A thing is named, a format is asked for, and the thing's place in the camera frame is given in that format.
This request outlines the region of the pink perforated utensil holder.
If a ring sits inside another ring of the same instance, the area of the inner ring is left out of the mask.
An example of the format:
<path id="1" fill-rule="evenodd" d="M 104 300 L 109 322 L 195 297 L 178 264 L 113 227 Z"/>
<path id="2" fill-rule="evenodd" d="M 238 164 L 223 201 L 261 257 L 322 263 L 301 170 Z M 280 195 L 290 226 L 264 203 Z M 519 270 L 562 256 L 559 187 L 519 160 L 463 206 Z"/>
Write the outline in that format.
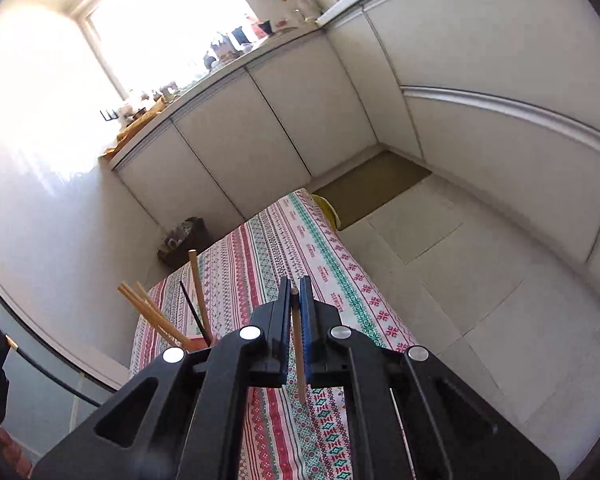
<path id="1" fill-rule="evenodd" d="M 183 342 L 182 348 L 187 352 L 196 352 L 213 347 L 217 341 L 215 336 L 211 336 L 209 340 L 205 340 L 204 336 L 195 335 Z"/>

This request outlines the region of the black chopstick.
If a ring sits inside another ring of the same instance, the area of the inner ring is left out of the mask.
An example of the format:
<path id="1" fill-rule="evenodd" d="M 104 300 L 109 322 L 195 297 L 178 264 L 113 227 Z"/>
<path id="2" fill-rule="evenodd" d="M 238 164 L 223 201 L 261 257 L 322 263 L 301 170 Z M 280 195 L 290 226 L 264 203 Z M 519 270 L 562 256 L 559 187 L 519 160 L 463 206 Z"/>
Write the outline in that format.
<path id="1" fill-rule="evenodd" d="M 204 342 L 207 344 L 207 347 L 211 347 L 212 345 L 212 339 L 209 336 L 207 330 L 204 328 L 204 323 L 201 321 L 200 316 L 198 315 L 194 305 L 193 305 L 193 301 L 190 300 L 189 294 L 186 290 L 186 287 L 183 283 L 183 281 L 179 281 L 178 284 L 180 285 L 180 289 L 182 294 L 184 295 L 186 304 L 188 305 L 189 308 L 189 312 L 193 315 L 194 321 L 198 327 L 199 333 L 202 336 L 202 339 L 204 340 Z"/>

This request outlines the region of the patterned woven tablecloth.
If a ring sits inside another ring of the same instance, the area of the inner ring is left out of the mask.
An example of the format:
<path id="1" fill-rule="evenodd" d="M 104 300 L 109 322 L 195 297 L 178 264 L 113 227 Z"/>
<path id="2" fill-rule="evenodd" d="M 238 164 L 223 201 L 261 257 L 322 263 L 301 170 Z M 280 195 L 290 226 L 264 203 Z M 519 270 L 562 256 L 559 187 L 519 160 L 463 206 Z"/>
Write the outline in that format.
<path id="1" fill-rule="evenodd" d="M 268 364 L 285 385 L 246 395 L 241 479 L 351 479 L 343 388 L 298 385 L 292 294 L 302 278 L 315 301 L 333 306 L 341 324 L 378 347 L 404 352 L 410 330 L 340 240 L 316 199 L 291 192 L 229 232 L 195 264 L 185 263 L 148 290 L 157 310 L 183 335 L 198 338 L 207 321 L 215 338 L 257 325 Z"/>

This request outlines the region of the dark trash bin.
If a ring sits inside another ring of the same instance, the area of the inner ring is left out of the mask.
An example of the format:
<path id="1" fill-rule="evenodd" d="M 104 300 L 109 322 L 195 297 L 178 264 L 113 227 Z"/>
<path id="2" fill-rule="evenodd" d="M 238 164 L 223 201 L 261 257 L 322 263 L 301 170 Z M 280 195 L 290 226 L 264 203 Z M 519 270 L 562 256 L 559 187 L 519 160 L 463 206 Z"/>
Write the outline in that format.
<path id="1" fill-rule="evenodd" d="M 158 249 L 161 263 L 170 269 L 178 269 L 189 260 L 188 253 L 204 252 L 213 244 L 213 238 L 204 224 L 203 218 L 189 217 L 174 230 L 170 231 Z"/>

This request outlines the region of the wooden chopstick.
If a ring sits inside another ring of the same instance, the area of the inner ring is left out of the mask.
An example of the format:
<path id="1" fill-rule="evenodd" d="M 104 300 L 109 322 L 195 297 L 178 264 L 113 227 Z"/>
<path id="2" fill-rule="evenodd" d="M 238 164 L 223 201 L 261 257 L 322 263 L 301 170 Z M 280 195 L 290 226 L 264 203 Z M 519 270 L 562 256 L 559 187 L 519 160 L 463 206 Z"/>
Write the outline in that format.
<path id="1" fill-rule="evenodd" d="M 140 283 L 131 287 L 122 282 L 117 287 L 118 292 L 137 310 L 137 312 L 151 325 L 158 335 L 172 346 L 178 346 L 186 351 L 193 349 L 192 342 L 185 337 L 158 309 L 154 300 Z"/>
<path id="2" fill-rule="evenodd" d="M 204 301 L 204 291 L 202 290 L 199 268 L 198 268 L 198 254 L 195 249 L 191 249 L 188 252 L 190 270 L 192 271 L 192 279 L 194 283 L 194 291 L 197 300 L 198 311 L 201 320 L 201 333 L 204 335 L 204 340 L 207 341 L 208 346 L 212 345 L 212 333 L 208 318 L 208 312 L 206 302 Z"/>
<path id="3" fill-rule="evenodd" d="M 298 398 L 302 405 L 306 405 L 306 367 L 304 366 L 300 301 L 299 291 L 295 287 L 291 289 L 290 304 L 292 329 L 294 330 L 294 354 L 296 355 Z"/>
<path id="4" fill-rule="evenodd" d="M 188 338 L 181 333 L 172 323 L 171 321 L 162 313 L 162 311 L 157 307 L 154 303 L 154 300 L 151 299 L 151 296 L 148 295 L 146 289 L 143 288 L 140 282 L 135 284 L 135 287 L 132 289 L 136 296 L 137 310 L 143 315 L 144 318 L 149 322 L 149 324 L 155 329 L 158 330 L 162 334 L 168 334 L 171 339 L 176 341 L 180 346 L 185 342 Z"/>

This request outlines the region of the brown floor mat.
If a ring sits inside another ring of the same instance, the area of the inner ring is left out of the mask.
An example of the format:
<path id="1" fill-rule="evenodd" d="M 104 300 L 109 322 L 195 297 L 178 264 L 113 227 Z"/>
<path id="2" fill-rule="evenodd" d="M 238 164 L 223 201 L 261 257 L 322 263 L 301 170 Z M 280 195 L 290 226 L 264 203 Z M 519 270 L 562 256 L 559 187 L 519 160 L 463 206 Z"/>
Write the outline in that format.
<path id="1" fill-rule="evenodd" d="M 343 230 L 429 175 L 425 167 L 384 151 L 318 188 L 314 195 L 330 203 Z"/>

